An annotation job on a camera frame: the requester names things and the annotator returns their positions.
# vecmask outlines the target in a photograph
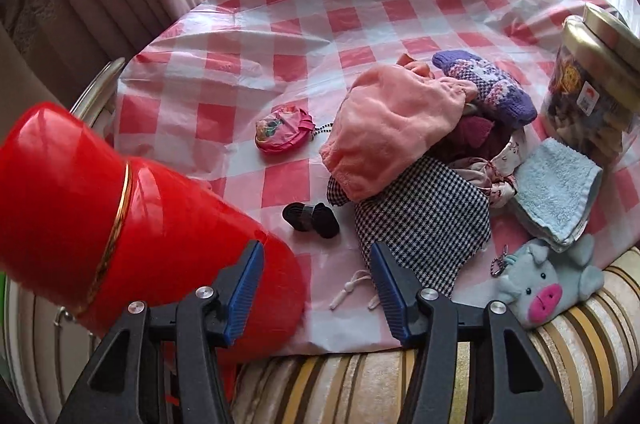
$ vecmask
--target pink fleece hat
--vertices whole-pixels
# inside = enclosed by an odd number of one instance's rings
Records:
[[[378,64],[356,78],[320,148],[351,201],[393,182],[453,130],[465,102],[478,95],[471,81],[431,78],[425,63],[405,55],[399,62],[405,66]]]

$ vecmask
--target gold lid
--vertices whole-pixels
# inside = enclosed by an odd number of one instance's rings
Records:
[[[640,71],[640,39],[614,16],[591,3],[584,4],[584,24],[634,70]]]
[[[569,16],[564,20],[562,43],[610,96],[629,110],[640,113],[640,74],[594,36],[579,17]]]

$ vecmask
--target white drawstring cord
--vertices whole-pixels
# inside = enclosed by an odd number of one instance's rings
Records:
[[[380,298],[378,297],[378,295],[376,294],[375,296],[373,296],[371,298],[371,301],[369,302],[369,304],[367,305],[367,308],[369,310],[373,310],[375,309],[378,305],[380,305]]]
[[[351,276],[351,280],[349,280],[347,283],[344,284],[344,289],[342,289],[340,293],[337,296],[335,296],[334,300],[331,301],[331,304],[329,305],[329,309],[330,310],[337,309],[342,304],[342,302],[345,299],[347,299],[347,296],[353,292],[354,288],[356,288],[356,286],[359,283],[363,283],[364,281],[371,281],[371,274],[369,273],[369,271],[356,270],[353,276]],[[369,310],[373,310],[379,304],[380,304],[380,299],[378,298],[378,295],[375,295],[367,305],[367,308]]]

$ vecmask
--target table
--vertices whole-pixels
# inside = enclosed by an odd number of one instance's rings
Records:
[[[187,13],[127,65],[118,86],[114,145],[200,181],[282,237],[297,255],[310,292],[304,324],[282,352],[318,354],[398,346],[374,291],[358,286],[340,308],[328,306],[364,267],[353,211],[336,209],[339,237],[295,233],[282,219],[292,201],[326,201],[328,172],[318,149],[326,134],[299,150],[262,155],[255,121],[276,106],[308,110],[331,122],[354,78],[402,52],[430,60],[462,48],[508,70],[540,107],[559,46],[562,21],[585,1],[603,0],[209,0]],[[546,137],[526,128],[532,149]],[[603,185],[587,232],[604,267],[640,237],[640,146]],[[508,213],[492,217],[494,237],[465,265],[453,299],[492,298],[491,260],[529,239]]]

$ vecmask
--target houndstooth fabric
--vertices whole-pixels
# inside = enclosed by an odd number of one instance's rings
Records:
[[[327,199],[349,198],[333,177]],[[440,161],[422,156],[380,194],[357,203],[355,226],[369,267],[371,245],[385,242],[420,283],[450,297],[460,268],[491,237],[489,204],[478,188]]]

